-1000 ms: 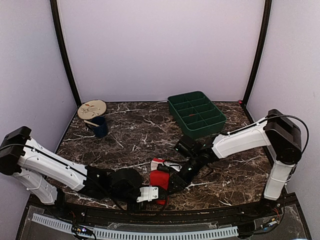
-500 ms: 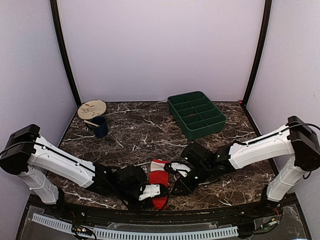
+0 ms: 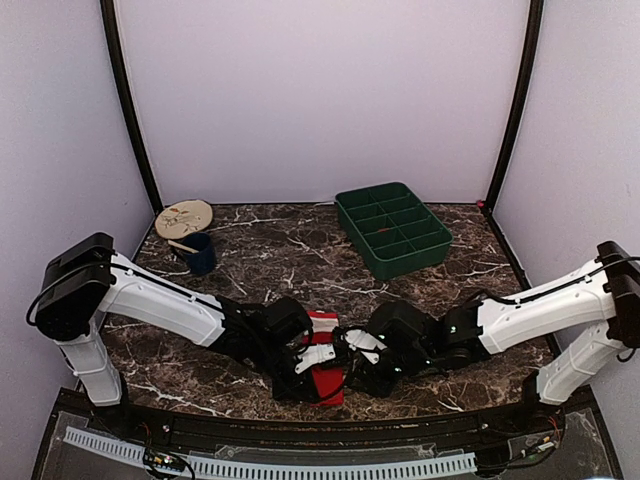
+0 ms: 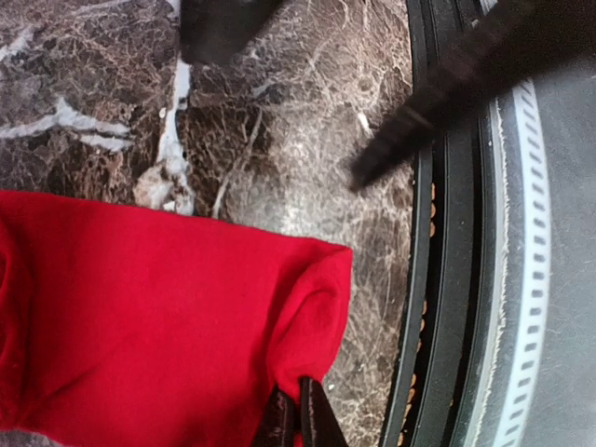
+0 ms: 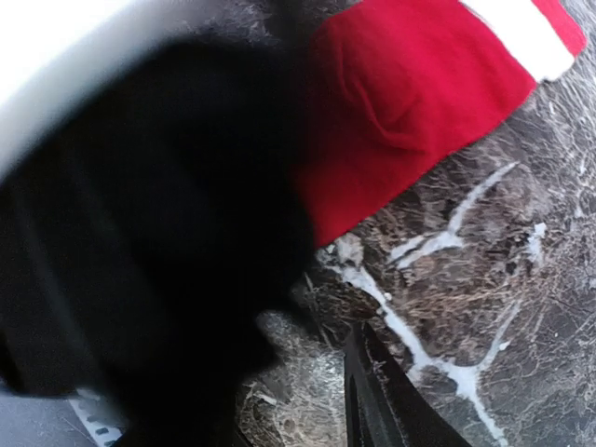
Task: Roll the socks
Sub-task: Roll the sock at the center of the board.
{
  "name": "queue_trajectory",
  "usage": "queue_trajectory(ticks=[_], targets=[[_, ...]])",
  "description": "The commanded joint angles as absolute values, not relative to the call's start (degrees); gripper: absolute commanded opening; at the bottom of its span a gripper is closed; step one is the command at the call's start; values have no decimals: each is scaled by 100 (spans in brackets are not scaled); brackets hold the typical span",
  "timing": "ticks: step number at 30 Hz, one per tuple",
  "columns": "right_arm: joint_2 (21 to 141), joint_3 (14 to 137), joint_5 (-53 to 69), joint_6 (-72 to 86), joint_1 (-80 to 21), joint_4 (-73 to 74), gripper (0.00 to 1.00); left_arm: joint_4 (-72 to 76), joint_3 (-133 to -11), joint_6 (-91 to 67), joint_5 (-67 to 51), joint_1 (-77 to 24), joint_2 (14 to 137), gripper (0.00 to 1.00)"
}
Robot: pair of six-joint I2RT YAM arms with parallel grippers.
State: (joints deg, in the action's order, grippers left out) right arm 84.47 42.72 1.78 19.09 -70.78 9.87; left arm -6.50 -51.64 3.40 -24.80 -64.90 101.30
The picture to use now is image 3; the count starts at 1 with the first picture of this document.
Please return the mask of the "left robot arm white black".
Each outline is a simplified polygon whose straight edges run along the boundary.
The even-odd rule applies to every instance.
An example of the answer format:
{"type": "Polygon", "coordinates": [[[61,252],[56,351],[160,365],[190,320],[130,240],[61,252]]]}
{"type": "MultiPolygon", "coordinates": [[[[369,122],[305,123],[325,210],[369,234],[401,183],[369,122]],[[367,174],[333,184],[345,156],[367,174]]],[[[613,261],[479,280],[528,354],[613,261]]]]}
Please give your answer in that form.
{"type": "Polygon", "coordinates": [[[97,232],[51,260],[26,321],[54,341],[101,417],[120,436],[141,427],[140,412],[125,400],[125,386],[95,324],[97,313],[117,314],[179,335],[239,363],[250,361],[272,380],[274,398],[317,404],[342,390],[321,392],[312,370],[334,360],[329,344],[291,347],[313,323],[295,299],[269,305],[238,303],[198,293],[152,274],[113,248],[97,232]]]}

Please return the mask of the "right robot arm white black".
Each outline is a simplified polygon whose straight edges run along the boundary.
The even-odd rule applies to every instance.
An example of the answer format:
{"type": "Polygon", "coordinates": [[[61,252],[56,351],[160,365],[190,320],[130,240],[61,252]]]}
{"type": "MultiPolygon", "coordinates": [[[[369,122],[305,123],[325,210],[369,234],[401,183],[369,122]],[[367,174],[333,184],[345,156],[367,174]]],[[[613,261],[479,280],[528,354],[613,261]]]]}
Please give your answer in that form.
{"type": "Polygon", "coordinates": [[[623,352],[639,348],[639,259],[617,243],[573,272],[508,297],[487,290],[435,319],[405,301],[387,302],[364,328],[341,334],[361,354],[359,386],[386,397],[403,377],[465,368],[524,343],[577,325],[585,330],[551,363],[531,373],[524,401],[510,413],[521,434],[534,432],[584,382],[623,352]]]}

